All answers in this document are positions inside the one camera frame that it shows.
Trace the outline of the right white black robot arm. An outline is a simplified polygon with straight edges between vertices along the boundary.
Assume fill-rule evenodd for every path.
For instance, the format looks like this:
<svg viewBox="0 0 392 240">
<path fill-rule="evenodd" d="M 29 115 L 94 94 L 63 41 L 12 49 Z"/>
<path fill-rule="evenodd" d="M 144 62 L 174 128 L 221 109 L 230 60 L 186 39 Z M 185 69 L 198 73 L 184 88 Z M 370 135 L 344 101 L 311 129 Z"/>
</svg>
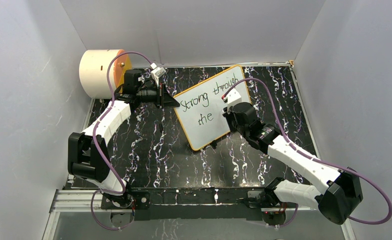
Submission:
<svg viewBox="0 0 392 240">
<path fill-rule="evenodd" d="M 225 107 L 222 115 L 230 130 L 240 133 L 249 145 L 279 160 L 301 174 L 309 185 L 275 178 L 264 189 L 262 197 L 272 207 L 295 203 L 319 210 L 334 224 L 343 224 L 363 200 L 359 177 L 350 168 L 335 169 L 315 162 L 315 156 L 303 149 L 292 148 L 279 129 L 263 123 L 248 102 Z"/>
</svg>

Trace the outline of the yellow framed whiteboard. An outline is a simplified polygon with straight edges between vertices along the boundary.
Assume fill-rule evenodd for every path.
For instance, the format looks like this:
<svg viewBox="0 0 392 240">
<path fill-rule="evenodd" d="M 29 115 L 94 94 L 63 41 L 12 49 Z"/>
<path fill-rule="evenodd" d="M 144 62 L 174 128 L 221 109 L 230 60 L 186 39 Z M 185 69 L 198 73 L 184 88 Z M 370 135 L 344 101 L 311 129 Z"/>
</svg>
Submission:
<svg viewBox="0 0 392 240">
<path fill-rule="evenodd" d="M 177 118 L 193 151 L 198 151 L 230 132 L 222 111 L 227 104 L 223 94 L 244 79 L 241 66 L 234 65 L 177 94 Z"/>
</svg>

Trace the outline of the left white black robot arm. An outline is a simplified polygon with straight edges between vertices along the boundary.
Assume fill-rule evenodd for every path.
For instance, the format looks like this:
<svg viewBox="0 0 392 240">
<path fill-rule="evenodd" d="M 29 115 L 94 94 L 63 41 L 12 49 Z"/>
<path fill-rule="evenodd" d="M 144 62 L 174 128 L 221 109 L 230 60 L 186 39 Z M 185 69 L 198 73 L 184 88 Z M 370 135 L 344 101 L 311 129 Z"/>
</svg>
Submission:
<svg viewBox="0 0 392 240">
<path fill-rule="evenodd" d="M 153 103 L 159 109 L 179 106 L 161 80 L 165 72 L 162 67 L 153 68 L 150 73 L 153 84 L 146 86 L 141 80 L 141 71 L 126 70 L 124 83 L 114 90 L 110 105 L 89 127 L 80 133 L 71 133 L 68 138 L 69 174 L 96 185 L 115 207 L 130 207 L 136 196 L 112 166 L 108 143 L 140 104 Z"/>
</svg>

